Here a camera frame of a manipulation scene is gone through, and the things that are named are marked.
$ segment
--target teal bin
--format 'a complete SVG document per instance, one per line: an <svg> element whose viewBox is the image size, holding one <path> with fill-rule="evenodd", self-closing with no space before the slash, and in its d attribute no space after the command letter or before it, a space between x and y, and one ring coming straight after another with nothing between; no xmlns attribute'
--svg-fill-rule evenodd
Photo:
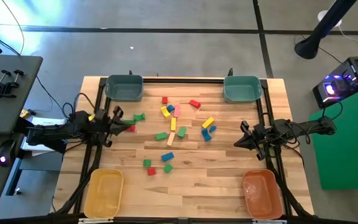
<svg viewBox="0 0 358 224"><path fill-rule="evenodd" d="M143 78L140 75L111 75L106 82L106 96L114 101L140 101Z"/></svg>
<svg viewBox="0 0 358 224"><path fill-rule="evenodd" d="M223 81L223 97L226 103L249 103L261 96L262 87L255 76L233 76L231 70Z"/></svg>

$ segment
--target pink block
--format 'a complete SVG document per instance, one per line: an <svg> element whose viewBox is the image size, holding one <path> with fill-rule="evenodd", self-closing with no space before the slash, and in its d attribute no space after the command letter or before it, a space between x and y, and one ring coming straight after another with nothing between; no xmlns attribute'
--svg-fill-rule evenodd
<svg viewBox="0 0 358 224"><path fill-rule="evenodd" d="M176 117L176 118L179 118L179 113L180 113L180 106L175 105L175 110L173 112L173 116Z"/></svg>

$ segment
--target orange bin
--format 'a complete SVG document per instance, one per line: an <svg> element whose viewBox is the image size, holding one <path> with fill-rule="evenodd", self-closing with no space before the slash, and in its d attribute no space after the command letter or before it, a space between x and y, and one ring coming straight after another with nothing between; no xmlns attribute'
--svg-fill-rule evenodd
<svg viewBox="0 0 358 224"><path fill-rule="evenodd" d="M277 219L283 215L283 206L274 177L270 170L252 170L242 180L249 214L256 219Z"/></svg>
<svg viewBox="0 0 358 224"><path fill-rule="evenodd" d="M121 202L124 177L115 169L97 169L92 172L86 194L84 214L88 218L113 218Z"/></svg>

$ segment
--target plastic bin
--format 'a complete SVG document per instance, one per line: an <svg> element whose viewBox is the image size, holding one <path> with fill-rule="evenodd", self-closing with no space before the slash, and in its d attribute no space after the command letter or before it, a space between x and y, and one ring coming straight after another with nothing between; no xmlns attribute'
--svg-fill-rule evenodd
<svg viewBox="0 0 358 224"><path fill-rule="evenodd" d="M233 76L232 69L223 81L223 97L226 103L248 103L262 96L260 81L255 76Z"/></svg>
<svg viewBox="0 0 358 224"><path fill-rule="evenodd" d="M106 96L114 101L140 101L143 97L143 78L140 75L110 75Z"/></svg>
<svg viewBox="0 0 358 224"><path fill-rule="evenodd" d="M121 202L124 177L115 169L97 169L91 174L84 214L88 218L113 218Z"/></svg>
<svg viewBox="0 0 358 224"><path fill-rule="evenodd" d="M252 170L242 180L249 214L256 219L276 219L283 215L283 207L272 171Z"/></svg>

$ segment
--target red block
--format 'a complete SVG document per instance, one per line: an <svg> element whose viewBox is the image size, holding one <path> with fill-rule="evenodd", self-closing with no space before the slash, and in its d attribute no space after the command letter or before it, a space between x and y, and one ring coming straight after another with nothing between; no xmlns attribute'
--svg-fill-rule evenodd
<svg viewBox="0 0 358 224"><path fill-rule="evenodd" d="M147 169L147 175L155 175L155 168L148 168Z"/></svg>
<svg viewBox="0 0 358 224"><path fill-rule="evenodd" d="M136 126L132 125L131 127L127 128L125 131L126 132L136 132Z"/></svg>
<svg viewBox="0 0 358 224"><path fill-rule="evenodd" d="M200 108L201 103L195 101L195 100L190 100L189 104L193 105L195 108Z"/></svg>

